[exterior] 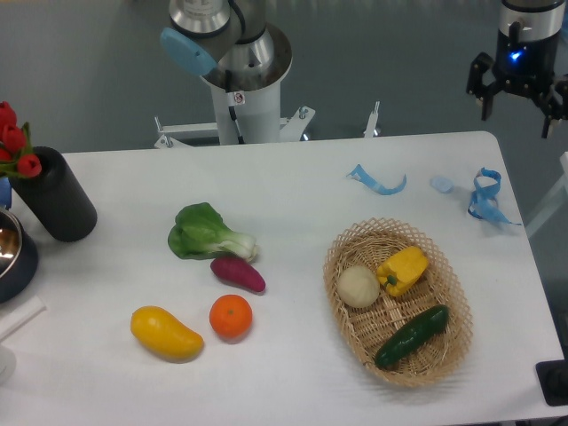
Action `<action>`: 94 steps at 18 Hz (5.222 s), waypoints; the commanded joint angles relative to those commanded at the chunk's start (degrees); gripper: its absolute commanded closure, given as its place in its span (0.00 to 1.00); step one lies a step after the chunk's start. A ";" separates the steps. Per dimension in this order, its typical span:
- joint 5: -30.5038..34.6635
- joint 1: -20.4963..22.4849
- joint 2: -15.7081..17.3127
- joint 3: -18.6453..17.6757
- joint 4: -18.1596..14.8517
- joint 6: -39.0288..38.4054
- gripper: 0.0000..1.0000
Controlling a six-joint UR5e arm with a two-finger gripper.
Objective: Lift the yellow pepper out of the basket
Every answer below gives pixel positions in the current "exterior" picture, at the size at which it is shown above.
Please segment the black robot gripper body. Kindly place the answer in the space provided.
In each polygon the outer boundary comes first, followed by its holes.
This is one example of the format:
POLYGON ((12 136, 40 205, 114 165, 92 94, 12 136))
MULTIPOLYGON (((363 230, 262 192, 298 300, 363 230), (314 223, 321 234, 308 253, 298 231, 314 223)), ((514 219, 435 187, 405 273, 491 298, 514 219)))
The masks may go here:
POLYGON ((490 93, 546 98, 558 84, 566 84, 567 75, 555 73, 559 40, 560 32, 556 32, 537 41, 513 43, 499 33, 490 93))

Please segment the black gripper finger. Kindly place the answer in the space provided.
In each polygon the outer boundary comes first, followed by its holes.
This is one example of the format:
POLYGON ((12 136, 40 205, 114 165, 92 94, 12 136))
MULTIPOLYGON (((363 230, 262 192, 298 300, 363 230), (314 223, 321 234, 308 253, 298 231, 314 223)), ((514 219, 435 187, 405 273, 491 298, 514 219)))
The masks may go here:
POLYGON ((480 52, 469 66, 466 92, 478 101, 481 107, 481 120, 486 121, 493 111, 493 99, 503 90, 502 79, 495 78, 491 83, 484 83, 484 75, 493 70, 494 60, 485 52, 480 52))
POLYGON ((567 120, 567 78, 556 78, 547 89, 537 91, 532 100, 544 115, 540 136, 548 138, 555 122, 567 120))

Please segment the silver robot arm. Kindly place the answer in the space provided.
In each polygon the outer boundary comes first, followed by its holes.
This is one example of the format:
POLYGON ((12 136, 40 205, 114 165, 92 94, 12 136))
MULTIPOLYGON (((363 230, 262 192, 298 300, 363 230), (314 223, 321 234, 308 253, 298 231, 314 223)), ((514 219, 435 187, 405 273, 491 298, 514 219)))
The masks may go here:
MULTIPOLYGON (((544 115, 541 135, 567 118, 567 79, 554 72, 564 1, 503 1, 496 55, 471 62, 466 92, 487 119, 506 92, 530 99, 544 115)), ((214 131, 223 145, 297 141, 315 115, 306 106, 280 115, 280 83, 292 63, 287 37, 265 18, 264 1, 172 1, 162 48, 209 86, 214 131)))

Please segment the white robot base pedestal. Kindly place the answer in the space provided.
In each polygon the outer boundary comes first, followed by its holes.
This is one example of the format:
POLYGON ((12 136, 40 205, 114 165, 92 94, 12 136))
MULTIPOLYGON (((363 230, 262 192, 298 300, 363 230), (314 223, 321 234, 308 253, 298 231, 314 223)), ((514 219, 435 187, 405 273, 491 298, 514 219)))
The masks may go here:
POLYGON ((307 141, 316 111, 301 105, 290 117, 280 115, 280 82, 256 91, 227 91, 210 85, 215 121, 163 125, 154 119, 157 148, 215 139, 222 146, 307 141))

